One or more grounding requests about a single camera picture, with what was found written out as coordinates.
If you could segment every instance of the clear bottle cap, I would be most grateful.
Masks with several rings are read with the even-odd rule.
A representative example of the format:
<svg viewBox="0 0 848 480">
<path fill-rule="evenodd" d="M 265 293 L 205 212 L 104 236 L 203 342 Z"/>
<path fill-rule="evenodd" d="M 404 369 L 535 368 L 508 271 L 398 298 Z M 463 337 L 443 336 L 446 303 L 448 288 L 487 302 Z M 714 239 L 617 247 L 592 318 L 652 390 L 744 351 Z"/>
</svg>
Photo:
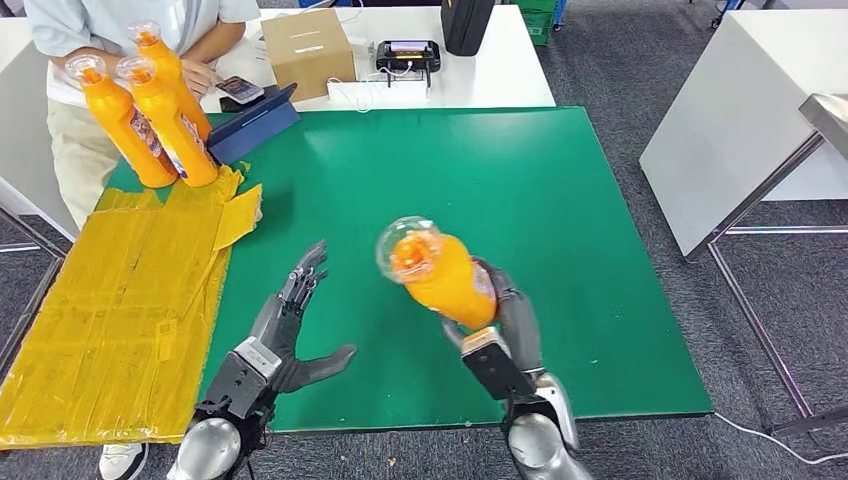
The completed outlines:
<svg viewBox="0 0 848 480">
<path fill-rule="evenodd" d="M 124 57 L 115 67 L 115 73 L 133 85 L 142 85 L 153 79 L 155 67 L 149 58 L 134 55 Z"/>
<path fill-rule="evenodd" d="M 423 217 L 395 220 L 377 241 L 377 266 L 390 280 L 407 283 L 421 280 L 433 271 L 442 251 L 442 235 Z"/>
<path fill-rule="evenodd" d="M 159 24 L 153 20 L 142 20 L 131 23 L 129 26 L 130 38 L 139 47 L 149 47 L 156 44 L 161 35 Z"/>
<path fill-rule="evenodd" d="M 94 85 L 106 75 L 106 62 L 97 55 L 77 55 L 65 63 L 65 73 L 83 85 Z"/>
</svg>

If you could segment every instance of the beige pants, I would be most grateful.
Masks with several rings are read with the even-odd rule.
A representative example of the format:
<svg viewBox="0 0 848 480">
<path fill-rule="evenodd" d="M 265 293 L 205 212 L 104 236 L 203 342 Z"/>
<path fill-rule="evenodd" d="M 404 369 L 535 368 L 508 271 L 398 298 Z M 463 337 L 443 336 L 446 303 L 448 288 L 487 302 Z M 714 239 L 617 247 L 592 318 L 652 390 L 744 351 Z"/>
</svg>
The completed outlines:
<svg viewBox="0 0 848 480">
<path fill-rule="evenodd" d="M 47 100 L 53 168 L 59 193 L 82 229 L 121 154 L 88 110 Z"/>
</svg>

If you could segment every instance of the black speaker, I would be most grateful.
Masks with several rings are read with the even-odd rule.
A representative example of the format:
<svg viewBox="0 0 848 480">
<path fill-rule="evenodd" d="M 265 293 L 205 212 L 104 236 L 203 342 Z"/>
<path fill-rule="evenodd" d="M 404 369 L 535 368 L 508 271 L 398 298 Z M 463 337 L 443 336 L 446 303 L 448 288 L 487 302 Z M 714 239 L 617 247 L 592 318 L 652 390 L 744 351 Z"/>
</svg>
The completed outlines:
<svg viewBox="0 0 848 480">
<path fill-rule="evenodd" d="M 445 50 L 460 56 L 477 55 L 495 0 L 442 0 Z"/>
</svg>

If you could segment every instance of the green crate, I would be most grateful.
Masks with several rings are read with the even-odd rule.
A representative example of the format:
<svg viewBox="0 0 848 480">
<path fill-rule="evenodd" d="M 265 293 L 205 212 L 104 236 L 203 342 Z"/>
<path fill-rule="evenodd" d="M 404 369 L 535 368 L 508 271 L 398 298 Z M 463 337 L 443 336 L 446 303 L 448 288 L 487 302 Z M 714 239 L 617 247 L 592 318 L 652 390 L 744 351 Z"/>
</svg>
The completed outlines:
<svg viewBox="0 0 848 480">
<path fill-rule="evenodd" d="M 546 45 L 554 23 L 553 12 L 522 10 L 521 16 L 524 17 L 524 24 L 527 25 L 527 33 L 530 34 L 533 45 Z"/>
<path fill-rule="evenodd" d="M 557 0 L 510 0 L 511 4 L 518 5 L 521 11 L 536 10 L 540 12 L 554 12 Z"/>
</svg>

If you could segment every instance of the green mat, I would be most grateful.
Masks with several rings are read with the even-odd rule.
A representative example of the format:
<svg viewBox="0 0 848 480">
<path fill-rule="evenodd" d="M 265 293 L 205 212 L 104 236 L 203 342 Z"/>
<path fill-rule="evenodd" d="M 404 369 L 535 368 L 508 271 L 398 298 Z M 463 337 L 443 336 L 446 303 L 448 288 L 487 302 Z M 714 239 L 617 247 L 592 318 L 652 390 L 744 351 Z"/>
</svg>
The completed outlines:
<svg viewBox="0 0 848 480">
<path fill-rule="evenodd" d="M 241 191 L 262 183 L 264 218 L 234 247 L 202 391 L 303 251 L 326 238 L 330 275 L 298 353 L 359 352 L 342 374 L 280 396 L 274 429 L 499 421 L 435 315 L 375 265 L 382 229 L 422 215 L 527 293 L 544 363 L 578 417 L 712 410 L 582 108 L 304 113 L 245 160 Z M 123 163 L 110 186 L 139 189 Z"/>
</svg>

